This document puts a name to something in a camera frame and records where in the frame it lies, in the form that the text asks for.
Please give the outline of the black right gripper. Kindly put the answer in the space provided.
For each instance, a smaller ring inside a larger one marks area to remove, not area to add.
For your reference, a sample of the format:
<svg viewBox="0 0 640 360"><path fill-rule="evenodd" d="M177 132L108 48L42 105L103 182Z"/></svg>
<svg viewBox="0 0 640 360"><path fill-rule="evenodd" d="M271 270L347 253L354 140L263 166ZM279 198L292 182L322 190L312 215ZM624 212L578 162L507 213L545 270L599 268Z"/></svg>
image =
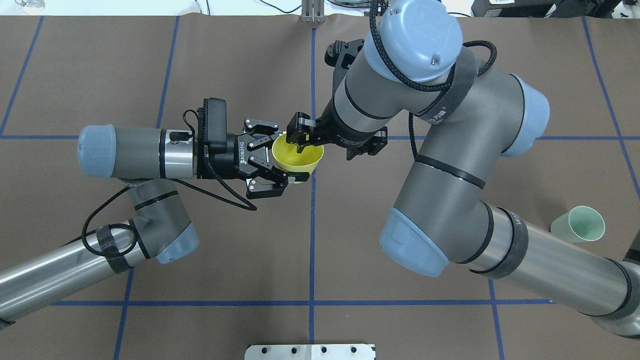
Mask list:
<svg viewBox="0 0 640 360"><path fill-rule="evenodd" d="M304 112L295 112L286 126L286 143L302 153L308 146L335 144L346 150L346 160L367 154L377 155L388 144L388 129L361 132L350 128L333 107L326 107L317 121Z"/></svg>

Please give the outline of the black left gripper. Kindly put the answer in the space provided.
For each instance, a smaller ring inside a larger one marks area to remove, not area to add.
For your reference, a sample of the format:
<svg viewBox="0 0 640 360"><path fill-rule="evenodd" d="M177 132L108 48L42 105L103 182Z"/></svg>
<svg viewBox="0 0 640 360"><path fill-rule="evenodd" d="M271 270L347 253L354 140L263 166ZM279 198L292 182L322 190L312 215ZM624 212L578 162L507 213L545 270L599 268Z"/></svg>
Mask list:
<svg viewBox="0 0 640 360"><path fill-rule="evenodd" d="M214 175L206 166L208 155L210 166L224 180L246 180L246 196L249 199L278 198L288 186L285 171L274 166L266 159L266 149L282 135L275 121L247 117L243 123L244 132L240 135L227 133L225 148L215 153L212 146L205 144L204 136L199 135L196 145L196 177L213 179Z"/></svg>

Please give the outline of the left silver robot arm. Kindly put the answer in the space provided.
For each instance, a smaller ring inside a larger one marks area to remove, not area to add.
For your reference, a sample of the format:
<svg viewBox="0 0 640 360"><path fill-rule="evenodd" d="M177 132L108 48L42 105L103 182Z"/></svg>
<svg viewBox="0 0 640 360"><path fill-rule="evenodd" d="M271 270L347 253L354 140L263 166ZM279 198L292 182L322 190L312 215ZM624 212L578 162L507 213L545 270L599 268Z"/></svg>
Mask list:
<svg viewBox="0 0 640 360"><path fill-rule="evenodd" d="M74 240L1 272L1 328L148 259L169 264L200 240L176 184L192 178L243 180L246 196L233 205L254 211L250 199L281 196L294 173L269 157L282 138L272 121L247 118L241 134L226 119L198 120L198 129L145 129L90 125L78 136L81 171L123 183L135 217L90 230L92 212Z"/></svg>

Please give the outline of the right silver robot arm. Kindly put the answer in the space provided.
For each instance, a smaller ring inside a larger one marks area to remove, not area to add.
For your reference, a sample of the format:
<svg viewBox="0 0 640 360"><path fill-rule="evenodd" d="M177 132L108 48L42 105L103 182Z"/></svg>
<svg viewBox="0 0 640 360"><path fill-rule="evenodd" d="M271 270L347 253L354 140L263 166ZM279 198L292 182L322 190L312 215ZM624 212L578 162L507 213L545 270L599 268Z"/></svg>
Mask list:
<svg viewBox="0 0 640 360"><path fill-rule="evenodd" d="M384 253L423 276L466 265L637 340L638 239L624 260L596 256L480 199L498 159L525 153L546 130L546 97L495 68L492 43L463 42L437 0L372 0L369 27L352 64L329 61L333 95L322 115L293 118L286 142L374 155L374 137L408 111L430 128L382 230Z"/></svg>

